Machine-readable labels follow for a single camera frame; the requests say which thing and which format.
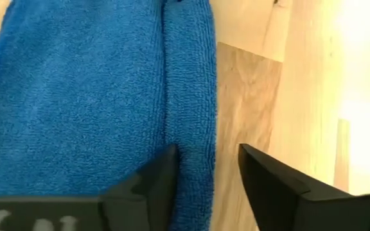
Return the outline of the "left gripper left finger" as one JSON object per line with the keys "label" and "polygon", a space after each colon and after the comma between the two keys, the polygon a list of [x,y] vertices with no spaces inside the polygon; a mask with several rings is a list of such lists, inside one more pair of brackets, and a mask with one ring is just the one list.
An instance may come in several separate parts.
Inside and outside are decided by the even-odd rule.
{"label": "left gripper left finger", "polygon": [[104,231],[168,231],[175,202],[179,151],[170,144],[101,196]]}

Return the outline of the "blue microfiber towel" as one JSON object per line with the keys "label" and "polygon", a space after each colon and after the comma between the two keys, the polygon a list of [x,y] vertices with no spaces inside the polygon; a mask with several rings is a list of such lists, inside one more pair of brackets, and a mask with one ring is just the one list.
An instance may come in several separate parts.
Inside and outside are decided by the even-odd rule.
{"label": "blue microfiber towel", "polygon": [[11,0],[0,32],[0,196],[99,194],[179,148],[171,231],[208,231],[209,0]]}

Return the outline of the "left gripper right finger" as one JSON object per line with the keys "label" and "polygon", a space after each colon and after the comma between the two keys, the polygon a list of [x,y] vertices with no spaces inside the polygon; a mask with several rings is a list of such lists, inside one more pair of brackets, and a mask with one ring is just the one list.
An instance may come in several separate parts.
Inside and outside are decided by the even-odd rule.
{"label": "left gripper right finger", "polygon": [[260,231],[370,231],[370,196],[352,196],[248,144],[243,187]]}

